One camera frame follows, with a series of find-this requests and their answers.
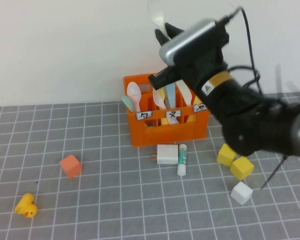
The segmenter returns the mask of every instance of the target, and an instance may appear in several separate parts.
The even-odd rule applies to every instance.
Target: mint green spoon
[[[123,95],[121,97],[121,100],[123,101],[124,105],[130,110],[130,112],[134,113],[136,111],[135,105],[130,97]]]

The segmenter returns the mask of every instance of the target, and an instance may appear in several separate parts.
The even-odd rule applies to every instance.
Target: label
[[[231,75],[227,71],[219,72],[210,78],[206,83],[202,86],[201,90],[205,95],[209,95],[217,86],[232,79]]]
[[[136,119],[138,121],[144,120],[152,117],[152,111],[141,111],[136,114]]]
[[[181,116],[181,110],[174,110],[174,111],[166,111],[165,112],[165,118],[172,118],[172,117],[180,117]]]
[[[187,164],[187,150],[185,148],[179,149],[178,164]]]
[[[208,108],[203,103],[200,103],[199,105],[193,105],[193,112],[198,113],[204,110],[207,110]]]
[[[201,88],[202,92],[204,92],[204,94],[207,96],[212,92],[213,89],[215,89],[215,87],[209,80],[206,81],[206,83]]]

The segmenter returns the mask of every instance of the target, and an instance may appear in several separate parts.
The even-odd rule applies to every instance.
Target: yellow cube
[[[254,167],[246,157],[242,156],[232,163],[230,171],[241,181],[252,173]]]
[[[236,153],[228,146],[228,144],[223,144],[218,153],[216,161],[220,164],[230,167],[232,162],[235,160],[235,157]]]

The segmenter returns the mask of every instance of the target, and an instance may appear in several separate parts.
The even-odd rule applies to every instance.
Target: white box
[[[243,205],[251,198],[252,193],[253,190],[241,181],[232,189],[231,197]]]
[[[178,164],[179,147],[174,144],[159,144],[157,146],[157,164]]]

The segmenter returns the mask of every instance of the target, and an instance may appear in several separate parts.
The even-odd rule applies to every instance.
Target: orange crate
[[[132,146],[143,147],[206,138],[209,111],[194,112],[193,106],[186,106],[177,87],[175,89],[175,103],[177,108],[159,110],[153,100],[153,88],[150,85],[148,76],[149,74],[143,74],[123,78],[125,94],[127,95],[127,87],[130,82],[138,84],[142,93],[140,110],[141,112],[151,111],[152,115],[146,119],[137,120],[137,113],[130,112],[128,108],[126,109]],[[191,93],[192,100],[194,100],[196,95],[192,91]],[[181,111],[181,116],[177,117],[180,124],[161,125],[160,119],[166,117],[166,111],[175,110]],[[186,122],[190,115],[195,115],[195,121]]]

